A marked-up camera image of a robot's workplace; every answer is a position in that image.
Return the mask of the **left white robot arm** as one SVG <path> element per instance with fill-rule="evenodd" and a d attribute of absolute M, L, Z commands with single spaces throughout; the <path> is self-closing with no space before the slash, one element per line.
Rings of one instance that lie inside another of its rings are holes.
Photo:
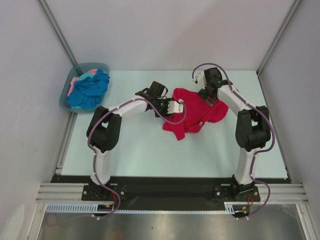
<path fill-rule="evenodd" d="M 164 85 L 153 81 L 149 88 L 136 92 L 132 99 L 120 105 L 95 109 L 86 136 L 93 151 L 93 173 L 90 178 L 96 184 L 93 194 L 98 199 L 105 200 L 111 193 L 111 188 L 106 184 L 111 178 L 111 152 L 119 141 L 123 121 L 148 110 L 154 110 L 157 118 L 183 112 L 184 106 L 180 102 L 162 95 L 167 92 Z"/>

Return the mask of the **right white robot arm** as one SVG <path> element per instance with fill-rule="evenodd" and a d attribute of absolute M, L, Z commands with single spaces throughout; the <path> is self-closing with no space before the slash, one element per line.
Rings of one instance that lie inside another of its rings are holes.
<path fill-rule="evenodd" d="M 271 139 L 269 110 L 266 106 L 251 106 L 228 79 L 223 79 L 216 67 L 201 71 L 192 80 L 202 85 L 198 95 L 209 105 L 214 106 L 220 101 L 237 117 L 235 139 L 240 155 L 233 176 L 237 184 L 230 188 L 230 194 L 235 200 L 242 201 L 249 194 L 246 185 L 254 179 L 258 152 Z"/>

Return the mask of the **red t shirt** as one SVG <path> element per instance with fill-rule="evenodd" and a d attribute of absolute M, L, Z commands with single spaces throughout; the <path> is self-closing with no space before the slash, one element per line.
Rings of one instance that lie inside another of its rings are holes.
<path fill-rule="evenodd" d="M 217 123 L 221 121 L 229 110 L 228 106 L 220 100 L 217 100 L 213 106 L 210 106 L 198 96 L 197 92 L 184 88 L 175 88 L 172 97 L 175 100 L 183 100 L 187 115 L 180 124 L 165 122 L 162 129 L 174 133 L 179 141 L 185 138 L 186 133 L 198 133 L 207 122 Z"/>

